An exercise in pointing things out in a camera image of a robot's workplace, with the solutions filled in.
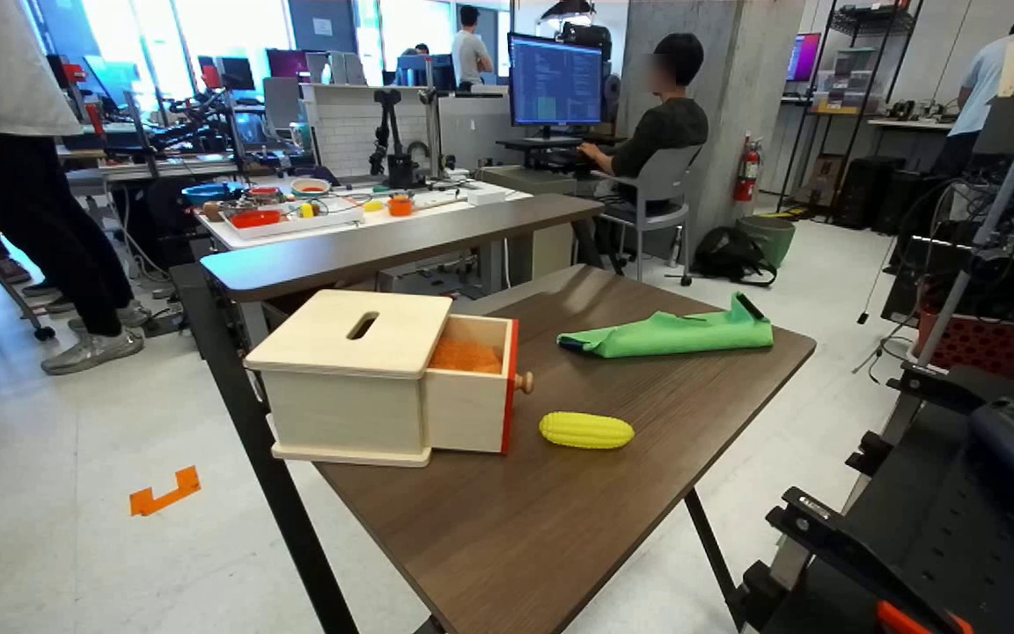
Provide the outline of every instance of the office chair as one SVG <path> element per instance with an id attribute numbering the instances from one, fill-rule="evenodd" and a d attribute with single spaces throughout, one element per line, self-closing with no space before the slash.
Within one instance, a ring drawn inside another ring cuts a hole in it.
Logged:
<path id="1" fill-rule="evenodd" d="M 616 255 L 623 252 L 623 231 L 636 234 L 636 281 L 644 278 L 644 234 L 672 231 L 679 237 L 679 231 L 689 219 L 687 185 L 696 153 L 701 144 L 659 147 L 633 180 L 625 178 L 605 180 L 613 187 L 631 187 L 636 193 L 633 200 L 619 200 L 616 193 L 609 193 L 605 213 L 599 215 L 603 222 L 613 222 L 619 231 Z"/>

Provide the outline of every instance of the window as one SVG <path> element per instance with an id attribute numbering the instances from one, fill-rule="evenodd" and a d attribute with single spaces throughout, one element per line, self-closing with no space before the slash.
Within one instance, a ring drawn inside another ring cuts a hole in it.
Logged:
<path id="1" fill-rule="evenodd" d="M 415 43 L 426 43 L 433 56 L 452 53 L 452 0 L 381 0 L 381 43 L 385 67 L 398 67 L 398 56 Z"/>
<path id="2" fill-rule="evenodd" d="M 186 99 L 200 89 L 197 67 L 190 67 L 197 56 L 251 56 L 260 82 L 268 74 L 264 51 L 291 51 L 284 0 L 230 0 L 212 12 L 204 0 L 83 0 L 83 12 L 97 53 L 136 64 L 136 93 L 156 89 L 156 67 L 164 99 Z"/>

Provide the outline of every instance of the black bag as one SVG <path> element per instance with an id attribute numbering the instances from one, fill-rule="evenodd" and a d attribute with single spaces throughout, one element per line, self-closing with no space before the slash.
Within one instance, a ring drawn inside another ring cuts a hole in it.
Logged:
<path id="1" fill-rule="evenodd" d="M 854 159 L 849 167 L 833 226 L 867 231 L 885 204 L 889 178 L 901 171 L 901 159 Z"/>
<path id="2" fill-rule="evenodd" d="M 734 226 L 710 231 L 696 245 L 689 267 L 705 278 L 728 278 L 728 281 L 760 286 L 760 291 L 766 291 L 779 278 L 779 267 L 766 265 L 760 245 Z"/>

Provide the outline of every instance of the wooden box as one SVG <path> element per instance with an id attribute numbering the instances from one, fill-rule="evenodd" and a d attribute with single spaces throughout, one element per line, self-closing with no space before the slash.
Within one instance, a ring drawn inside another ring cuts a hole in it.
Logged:
<path id="1" fill-rule="evenodd" d="M 268 389 L 270 453 L 351 467 L 426 467 L 433 447 L 503 455 L 518 323 L 446 312 L 443 298 L 306 300 L 245 356 Z M 497 348 L 497 366 L 428 366 L 439 335 Z"/>
<path id="2" fill-rule="evenodd" d="M 518 384 L 518 322 L 452 315 L 439 340 L 497 353 L 491 374 L 426 370 L 428 444 L 443 453 L 506 455 Z"/>

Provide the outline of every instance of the table leg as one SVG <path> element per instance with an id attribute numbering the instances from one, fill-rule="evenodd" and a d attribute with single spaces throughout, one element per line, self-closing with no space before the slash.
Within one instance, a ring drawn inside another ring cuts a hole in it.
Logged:
<path id="1" fill-rule="evenodd" d="M 356 618 L 340 599 L 338 577 L 326 565 L 318 528 L 306 517 L 298 491 L 284 463 L 270 458 L 270 430 L 268 409 L 258 403 L 251 389 L 251 374 L 234 356 L 234 342 L 230 340 L 230 322 L 219 312 L 219 300 L 197 265 L 172 267 L 177 292 L 186 306 L 186 323 L 200 348 L 200 360 L 212 366 L 212 379 L 221 393 L 234 436 L 252 467 L 252 477 L 264 491 L 268 510 L 280 528 L 280 541 L 291 554 L 298 581 L 318 610 L 324 632 L 351 634 Z"/>
<path id="2" fill-rule="evenodd" d="M 428 618 L 423 627 L 415 627 L 415 634 L 443 634 L 443 624 Z"/>
<path id="3" fill-rule="evenodd" d="M 268 340 L 268 322 L 260 305 L 238 305 L 238 323 L 245 327 L 245 347 L 258 348 L 258 342 Z"/>
<path id="4" fill-rule="evenodd" d="M 705 544 L 705 554 L 710 562 L 710 570 L 713 570 L 713 581 L 723 590 L 724 610 L 728 610 L 733 624 L 743 627 L 743 618 L 739 618 L 739 605 L 734 605 L 734 586 L 733 586 L 733 573 L 724 569 L 723 546 L 713 541 L 710 517 L 706 517 L 696 491 L 687 491 L 682 503 L 689 510 L 696 541 Z"/>

